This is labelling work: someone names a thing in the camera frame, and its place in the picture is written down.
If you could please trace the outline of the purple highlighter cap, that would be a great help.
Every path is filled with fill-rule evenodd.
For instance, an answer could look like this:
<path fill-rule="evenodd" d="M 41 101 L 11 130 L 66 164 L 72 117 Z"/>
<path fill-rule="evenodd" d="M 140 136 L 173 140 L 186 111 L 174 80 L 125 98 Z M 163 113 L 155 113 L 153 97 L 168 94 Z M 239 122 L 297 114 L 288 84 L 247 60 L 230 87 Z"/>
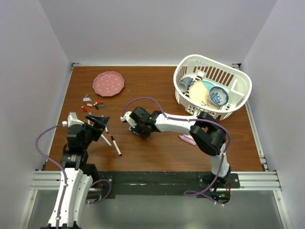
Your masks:
<path fill-rule="evenodd" d="M 82 99 L 83 102 L 90 102 L 91 101 L 91 98 L 90 97 L 85 97 Z"/>

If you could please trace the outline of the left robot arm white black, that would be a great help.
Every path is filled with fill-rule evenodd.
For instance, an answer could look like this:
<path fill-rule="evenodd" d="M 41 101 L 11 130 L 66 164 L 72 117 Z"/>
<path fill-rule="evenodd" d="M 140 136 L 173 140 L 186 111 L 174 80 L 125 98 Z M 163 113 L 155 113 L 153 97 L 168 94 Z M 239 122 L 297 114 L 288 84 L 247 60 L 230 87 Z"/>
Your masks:
<path fill-rule="evenodd" d="M 75 112 L 68 115 L 62 126 L 67 128 L 67 144 L 61 158 L 61 178 L 53 212 L 48 220 L 48 229 L 78 229 L 79 219 L 85 206 L 90 187 L 98 184 L 95 165 L 87 164 L 87 149 L 91 142 L 98 141 L 110 120 L 87 114 L 93 124 L 78 119 Z"/>

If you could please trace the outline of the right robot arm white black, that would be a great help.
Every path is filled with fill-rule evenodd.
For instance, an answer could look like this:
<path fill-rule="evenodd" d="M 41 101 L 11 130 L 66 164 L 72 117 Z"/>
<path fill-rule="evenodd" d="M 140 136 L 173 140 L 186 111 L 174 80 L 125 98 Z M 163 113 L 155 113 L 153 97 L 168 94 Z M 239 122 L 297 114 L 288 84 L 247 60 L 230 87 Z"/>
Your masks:
<path fill-rule="evenodd" d="M 199 115 L 181 116 L 162 111 L 147 112 L 141 107 L 126 112 L 123 123 L 130 125 L 130 131 L 147 139 L 153 132 L 176 132 L 190 135 L 198 148 L 210 157 L 211 179 L 217 187 L 229 182 L 231 167 L 226 158 L 226 143 L 230 143 L 229 133 L 207 112 Z"/>

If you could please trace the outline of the purple pink highlighter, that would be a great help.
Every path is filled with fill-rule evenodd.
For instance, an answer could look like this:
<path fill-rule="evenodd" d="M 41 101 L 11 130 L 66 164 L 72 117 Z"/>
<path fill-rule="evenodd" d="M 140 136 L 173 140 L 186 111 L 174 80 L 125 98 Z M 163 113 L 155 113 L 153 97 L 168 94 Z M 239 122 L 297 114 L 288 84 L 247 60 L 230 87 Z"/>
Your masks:
<path fill-rule="evenodd" d="M 182 141 L 185 141 L 185 142 L 187 142 L 187 143 L 189 143 L 189 144 L 191 144 L 191 145 L 193 145 L 193 146 L 195 146 L 196 145 L 196 142 L 194 141 L 194 139 L 191 137 L 191 136 L 189 136 L 189 135 L 178 135 L 178 137 L 182 140 Z"/>

